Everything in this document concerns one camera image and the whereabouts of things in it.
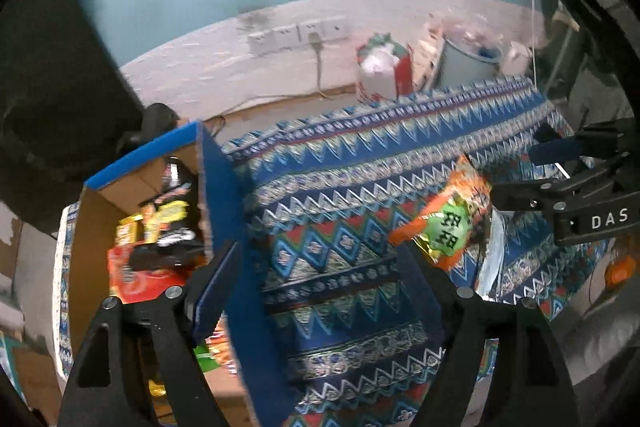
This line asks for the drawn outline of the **grey round bucket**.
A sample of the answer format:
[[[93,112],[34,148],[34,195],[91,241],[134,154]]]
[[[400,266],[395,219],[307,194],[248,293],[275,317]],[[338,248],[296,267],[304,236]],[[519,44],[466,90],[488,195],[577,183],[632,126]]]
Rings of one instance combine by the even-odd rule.
[[[502,59],[502,35],[478,25],[457,23],[444,32],[437,84],[443,88],[494,78]]]

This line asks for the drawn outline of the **black yellow snack bag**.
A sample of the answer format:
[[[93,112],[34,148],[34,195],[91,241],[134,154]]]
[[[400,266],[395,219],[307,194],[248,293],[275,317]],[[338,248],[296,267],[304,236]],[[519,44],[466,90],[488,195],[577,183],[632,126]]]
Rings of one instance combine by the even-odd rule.
[[[169,187],[141,206],[143,244],[161,256],[178,255],[204,246],[198,207],[198,182]]]

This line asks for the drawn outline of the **black hanging cloth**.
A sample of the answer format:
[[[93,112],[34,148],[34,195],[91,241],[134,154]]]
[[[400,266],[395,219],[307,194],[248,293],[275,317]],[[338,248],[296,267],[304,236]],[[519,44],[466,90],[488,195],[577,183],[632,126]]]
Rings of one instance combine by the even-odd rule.
[[[43,233],[141,127],[142,104],[79,0],[1,12],[1,200]]]

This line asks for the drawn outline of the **red white plastic bag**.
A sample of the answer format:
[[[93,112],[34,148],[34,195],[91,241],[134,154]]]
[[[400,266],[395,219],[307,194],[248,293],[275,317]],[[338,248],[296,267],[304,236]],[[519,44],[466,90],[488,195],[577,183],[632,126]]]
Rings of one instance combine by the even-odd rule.
[[[390,34],[374,34],[357,49],[360,102],[395,101],[413,92],[412,49]]]

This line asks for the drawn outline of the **silver foil snack bag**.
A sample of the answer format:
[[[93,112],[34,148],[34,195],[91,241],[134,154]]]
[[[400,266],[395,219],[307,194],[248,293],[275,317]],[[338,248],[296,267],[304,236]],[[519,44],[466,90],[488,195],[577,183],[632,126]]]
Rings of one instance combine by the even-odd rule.
[[[506,221],[503,213],[496,208],[491,209],[487,220],[480,253],[482,255],[477,262],[474,291],[480,298],[494,301],[501,287],[501,274],[506,255]]]

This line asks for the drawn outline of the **blue cardboard box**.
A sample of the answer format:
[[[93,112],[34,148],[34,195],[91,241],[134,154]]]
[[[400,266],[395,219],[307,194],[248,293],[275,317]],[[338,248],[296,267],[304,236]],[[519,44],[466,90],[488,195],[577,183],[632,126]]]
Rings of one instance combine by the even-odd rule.
[[[225,321],[258,421],[298,400],[267,319],[241,185],[192,122],[88,179],[60,228],[58,371],[64,426],[154,426],[158,377],[181,426],[223,426],[195,348]]]

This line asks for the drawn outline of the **blue patterned table cloth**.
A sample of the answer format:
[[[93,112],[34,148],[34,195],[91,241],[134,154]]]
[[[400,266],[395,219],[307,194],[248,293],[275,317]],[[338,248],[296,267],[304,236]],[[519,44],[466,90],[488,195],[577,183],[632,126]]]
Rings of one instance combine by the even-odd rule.
[[[164,160],[198,172],[209,246],[244,244],[227,305],[242,382],[263,426],[383,426],[435,379],[436,319],[416,317],[387,236],[444,188],[460,157],[492,183],[547,178],[535,131],[570,126],[525,77],[291,119],[218,144],[194,122],[85,183],[58,239],[62,377],[110,289],[117,223],[160,191]]]

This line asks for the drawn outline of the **orange green snack bag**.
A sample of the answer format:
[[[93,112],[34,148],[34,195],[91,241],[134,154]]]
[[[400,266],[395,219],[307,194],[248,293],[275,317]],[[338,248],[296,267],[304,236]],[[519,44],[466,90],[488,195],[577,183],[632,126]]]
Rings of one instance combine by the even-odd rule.
[[[394,228],[388,243],[397,247],[412,242],[436,268],[452,269],[488,216],[490,190],[490,183],[461,155],[442,191],[410,222]]]

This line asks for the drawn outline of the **red potato chips bag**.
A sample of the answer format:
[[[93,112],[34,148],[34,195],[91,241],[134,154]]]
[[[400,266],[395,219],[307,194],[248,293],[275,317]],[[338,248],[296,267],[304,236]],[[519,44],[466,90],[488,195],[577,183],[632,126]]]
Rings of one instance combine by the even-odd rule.
[[[134,247],[115,246],[107,251],[107,271],[110,295],[122,303],[142,303],[153,300],[171,286],[183,286],[190,271],[183,269],[158,269],[134,271],[129,257]]]

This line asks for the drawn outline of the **white wall socket strip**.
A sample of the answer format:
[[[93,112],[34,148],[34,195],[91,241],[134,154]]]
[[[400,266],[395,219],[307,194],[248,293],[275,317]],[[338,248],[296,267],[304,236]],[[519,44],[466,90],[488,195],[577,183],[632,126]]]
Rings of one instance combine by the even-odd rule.
[[[305,20],[298,24],[256,31],[247,36],[247,44],[251,54],[263,56],[295,50],[302,46],[348,39],[351,33],[350,20],[337,15],[323,20]]]

